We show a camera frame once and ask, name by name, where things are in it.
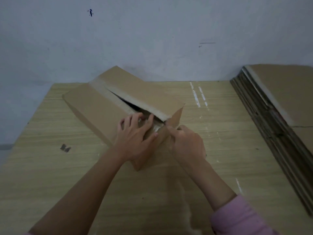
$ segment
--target pink sleeve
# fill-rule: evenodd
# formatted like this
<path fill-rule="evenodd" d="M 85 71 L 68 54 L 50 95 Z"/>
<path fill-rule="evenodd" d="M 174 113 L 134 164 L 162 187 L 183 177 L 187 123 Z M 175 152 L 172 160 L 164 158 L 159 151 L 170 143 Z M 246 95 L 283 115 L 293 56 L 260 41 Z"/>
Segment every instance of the pink sleeve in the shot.
<path fill-rule="evenodd" d="M 213 213 L 211 224 L 216 234 L 278 234 L 278 232 L 266 225 L 265 221 L 250 207 L 241 195 L 238 195 L 228 204 Z"/>

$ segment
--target white wall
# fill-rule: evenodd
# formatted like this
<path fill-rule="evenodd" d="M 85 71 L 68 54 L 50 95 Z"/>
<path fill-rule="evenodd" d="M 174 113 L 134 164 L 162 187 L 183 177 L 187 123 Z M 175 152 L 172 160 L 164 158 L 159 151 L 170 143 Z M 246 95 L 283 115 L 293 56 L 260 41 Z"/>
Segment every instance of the white wall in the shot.
<path fill-rule="evenodd" d="M 0 74 L 9 82 L 88 81 L 114 65 L 145 80 L 217 80 L 247 63 L 313 63 L 313 0 L 1 0 L 0 8 Z"/>

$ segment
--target right hand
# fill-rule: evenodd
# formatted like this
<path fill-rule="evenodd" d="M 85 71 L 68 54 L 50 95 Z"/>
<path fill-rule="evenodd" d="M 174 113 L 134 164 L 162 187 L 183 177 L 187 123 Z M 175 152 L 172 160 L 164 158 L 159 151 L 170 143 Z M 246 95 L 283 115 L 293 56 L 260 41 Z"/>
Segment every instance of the right hand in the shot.
<path fill-rule="evenodd" d="M 185 125 L 174 129 L 167 125 L 171 134 L 171 150 L 178 163 L 191 173 L 205 161 L 206 152 L 203 140 L 199 134 L 195 133 Z"/>

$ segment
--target left hand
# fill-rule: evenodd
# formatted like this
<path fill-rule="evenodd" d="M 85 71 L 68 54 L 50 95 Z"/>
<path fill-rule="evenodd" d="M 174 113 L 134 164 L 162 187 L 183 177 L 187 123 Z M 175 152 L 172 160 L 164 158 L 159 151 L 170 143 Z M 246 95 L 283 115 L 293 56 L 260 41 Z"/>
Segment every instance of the left hand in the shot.
<path fill-rule="evenodd" d="M 114 147 L 124 161 L 134 160 L 147 153 L 148 147 L 157 138 L 158 134 L 153 133 L 143 140 L 143 136 L 153 125 L 153 117 L 154 115 L 150 114 L 146 123 L 140 128 L 138 120 L 145 118 L 143 113 L 129 115 L 118 123 Z"/>

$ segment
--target wood grain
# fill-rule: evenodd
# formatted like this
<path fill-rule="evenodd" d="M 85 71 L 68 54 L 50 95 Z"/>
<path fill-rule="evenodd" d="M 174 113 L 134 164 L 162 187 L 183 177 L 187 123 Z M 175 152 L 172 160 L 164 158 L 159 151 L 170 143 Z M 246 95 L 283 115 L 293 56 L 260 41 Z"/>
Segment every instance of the wood grain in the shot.
<path fill-rule="evenodd" d="M 282 234 L 312 234 L 312 220 L 228 81 L 192 82 L 201 107 L 189 82 L 154 84 L 186 103 L 181 124 L 200 134 L 207 160 L 234 191 Z M 78 85 L 51 87 L 2 166 L 0 234 L 28 231 L 106 150 L 61 99 Z M 139 172 L 122 166 L 90 234 L 213 234 L 205 197 L 167 144 Z"/>

